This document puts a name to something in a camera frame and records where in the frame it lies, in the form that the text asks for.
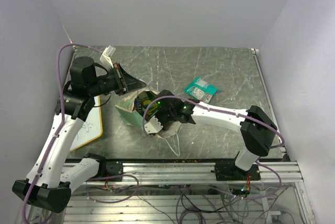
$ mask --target marble surface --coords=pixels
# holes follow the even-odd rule
[[[99,55],[91,50],[78,49],[76,57]],[[118,62],[131,75],[144,80],[153,88],[170,90],[175,95],[189,97],[184,88],[201,76],[222,92],[215,94],[211,105],[248,109],[260,106],[270,115],[264,88],[250,49],[214,47],[116,47],[113,61]],[[97,69],[97,74],[104,71]],[[112,94],[102,107],[103,135],[91,143],[70,152],[68,158],[82,158],[88,152],[107,158],[174,159],[177,156],[166,142],[147,138],[135,127],[127,126],[115,109],[122,99]],[[180,158],[234,158],[243,147],[240,133],[209,125],[182,125],[178,132]],[[177,151],[177,137],[167,139]],[[281,158],[279,149],[270,151],[268,158]]]

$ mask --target white wall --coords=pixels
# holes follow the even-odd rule
[[[259,59],[318,222],[334,223],[335,0],[288,0]]]
[[[91,45],[259,48],[287,0],[51,0]]]
[[[49,0],[0,0],[0,222],[14,223],[25,179],[50,131],[58,97],[55,55],[69,42]],[[65,75],[69,52],[63,55]]]

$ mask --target cardboard box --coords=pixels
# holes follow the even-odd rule
[[[134,102],[135,102],[135,99],[138,97],[138,95],[143,92],[151,93],[154,96],[159,93],[157,90],[151,87],[146,87],[146,88],[139,89],[136,92],[131,93],[130,95],[122,99],[120,103],[115,105],[123,121],[126,124],[135,126],[137,128],[142,128],[143,117],[135,110]],[[167,137],[173,136],[177,133],[180,125],[181,125],[180,122],[173,122],[170,125],[168,130],[164,132],[160,132],[157,135],[158,137],[161,137],[161,138],[167,138]]]

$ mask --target white label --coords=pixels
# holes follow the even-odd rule
[[[197,82],[195,82],[195,84],[201,86],[201,87],[204,87],[206,88],[208,86],[208,83],[202,79],[199,79]]]
[[[212,95],[206,94],[206,98],[204,98],[203,102],[205,102],[206,104],[209,103],[210,99],[211,99]]]
[[[192,96],[201,100],[204,95],[205,95],[205,92],[203,92],[201,89],[197,87],[194,87],[194,90],[192,91]]]

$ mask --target drawing on whiteboard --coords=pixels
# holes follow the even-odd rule
[[[84,122],[83,126],[80,128],[80,131],[90,132],[90,129],[93,127],[93,123]]]
[[[100,105],[99,97],[94,98],[95,104]],[[70,151],[82,147],[83,145],[99,138],[103,133],[101,108],[94,107],[88,114],[86,121],[83,123],[81,129],[73,140]]]

